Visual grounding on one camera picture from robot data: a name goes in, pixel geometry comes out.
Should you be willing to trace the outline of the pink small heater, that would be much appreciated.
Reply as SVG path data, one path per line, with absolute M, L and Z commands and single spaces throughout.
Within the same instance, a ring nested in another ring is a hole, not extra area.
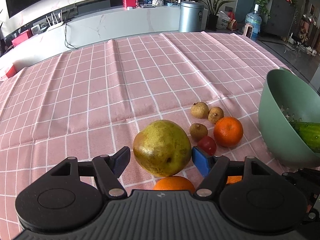
M 245 35 L 248 38 L 252 38 L 253 35 L 253 25 L 250 23 L 246 23 L 244 26 L 243 35 Z

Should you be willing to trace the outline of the small orange on left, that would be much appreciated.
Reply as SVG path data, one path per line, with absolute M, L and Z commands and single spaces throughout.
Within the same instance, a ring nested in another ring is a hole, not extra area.
M 176 191 L 176 190 L 187 190 L 191 193 L 195 192 L 195 187 L 191 181 L 181 176 L 165 177 L 157 181 L 153 190 L 157 191 Z

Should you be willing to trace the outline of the dark grey sideboard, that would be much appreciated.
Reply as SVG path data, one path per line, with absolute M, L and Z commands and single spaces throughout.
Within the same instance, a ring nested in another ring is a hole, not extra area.
M 262 15 L 262 32 L 287 37 L 292 27 L 296 8 L 286 0 L 270 0 L 266 6 L 269 16 Z

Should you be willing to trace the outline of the pink checkered tablecloth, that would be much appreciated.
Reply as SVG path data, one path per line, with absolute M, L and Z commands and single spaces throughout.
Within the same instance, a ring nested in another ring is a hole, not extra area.
M 114 154 L 155 120 L 189 131 L 196 102 L 242 123 L 241 142 L 218 154 L 286 172 L 258 128 L 266 74 L 281 66 L 244 36 L 201 32 L 109 40 L 24 68 L 1 83 L 1 239 L 20 232 L 16 196 L 53 166 Z

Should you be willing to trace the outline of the pink box on cabinet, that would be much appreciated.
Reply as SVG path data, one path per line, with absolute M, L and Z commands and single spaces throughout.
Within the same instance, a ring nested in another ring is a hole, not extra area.
M 20 33 L 20 35 L 18 35 L 16 38 L 14 38 L 14 39 L 12 40 L 12 45 L 13 45 L 14 47 L 16 47 L 17 45 L 19 45 L 19 44 L 21 44 L 22 42 L 24 42 L 24 41 L 28 40 L 29 38 L 31 38 L 32 35 L 33 35 L 33 34 L 32 34 L 32 32 L 31 32 L 31 30 L 28 29 L 28 30 Z

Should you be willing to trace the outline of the orange on right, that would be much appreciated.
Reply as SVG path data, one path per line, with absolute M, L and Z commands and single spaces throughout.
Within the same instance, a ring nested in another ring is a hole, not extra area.
M 221 118 L 213 130 L 215 141 L 222 147 L 236 146 L 242 140 L 243 134 L 241 122 L 231 116 Z

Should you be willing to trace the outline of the red box on cabinet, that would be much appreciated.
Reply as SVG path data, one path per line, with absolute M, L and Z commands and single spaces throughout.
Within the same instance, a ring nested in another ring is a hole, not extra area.
M 123 7 L 125 9 L 131 7 L 131 8 L 136 8 L 138 4 L 138 0 L 123 0 Z

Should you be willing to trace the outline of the potted long-leaf plant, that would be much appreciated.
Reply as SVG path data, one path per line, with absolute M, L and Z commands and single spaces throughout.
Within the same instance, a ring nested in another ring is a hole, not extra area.
M 207 29 L 208 30 L 217 30 L 217 20 L 219 18 L 218 13 L 220 8 L 227 4 L 234 2 L 233 0 L 199 0 L 204 3 L 208 9 L 208 20 L 207 20 Z

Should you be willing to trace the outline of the large yellow-green pear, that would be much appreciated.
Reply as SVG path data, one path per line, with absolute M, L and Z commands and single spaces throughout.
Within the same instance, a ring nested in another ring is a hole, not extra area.
M 133 141 L 137 163 L 157 177 L 182 171 L 191 159 L 191 143 L 185 131 L 169 120 L 157 120 L 140 131 Z

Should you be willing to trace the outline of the green colander bowl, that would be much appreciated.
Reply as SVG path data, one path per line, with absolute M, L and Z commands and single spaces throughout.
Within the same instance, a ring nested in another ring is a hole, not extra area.
M 289 123 L 319 123 L 319 95 L 307 83 L 285 68 L 269 71 L 258 120 L 265 144 L 279 162 L 292 169 L 319 166 L 319 153 L 313 152 Z

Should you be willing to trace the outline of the large orange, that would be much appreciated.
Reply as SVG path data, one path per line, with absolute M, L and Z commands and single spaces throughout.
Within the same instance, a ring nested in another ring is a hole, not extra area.
M 232 185 L 242 180 L 242 176 L 228 176 L 226 185 Z

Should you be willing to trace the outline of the green cucumber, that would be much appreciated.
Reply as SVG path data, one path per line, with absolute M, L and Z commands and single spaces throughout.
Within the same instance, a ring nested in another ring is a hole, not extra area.
M 319 153 L 320 124 L 301 121 L 290 121 L 289 123 L 305 144 L 313 152 Z

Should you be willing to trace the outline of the brown longan far right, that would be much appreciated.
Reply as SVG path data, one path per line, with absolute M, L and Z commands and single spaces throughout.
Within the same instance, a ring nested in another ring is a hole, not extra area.
M 212 107 L 208 112 L 208 120 L 214 125 L 223 117 L 224 112 L 220 107 Z

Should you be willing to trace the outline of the brown longan near tomato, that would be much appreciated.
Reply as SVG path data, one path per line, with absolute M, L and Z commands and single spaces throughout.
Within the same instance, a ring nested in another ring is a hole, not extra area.
M 200 123 L 194 123 L 189 128 L 192 139 L 196 142 L 208 135 L 208 129 L 206 126 Z

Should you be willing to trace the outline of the white wifi router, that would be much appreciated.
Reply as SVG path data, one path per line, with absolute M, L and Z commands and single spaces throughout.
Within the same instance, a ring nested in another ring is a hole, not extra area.
M 48 23 L 47 31 L 62 26 L 64 24 L 62 10 L 51 12 L 50 16 L 46 16 L 46 20 Z

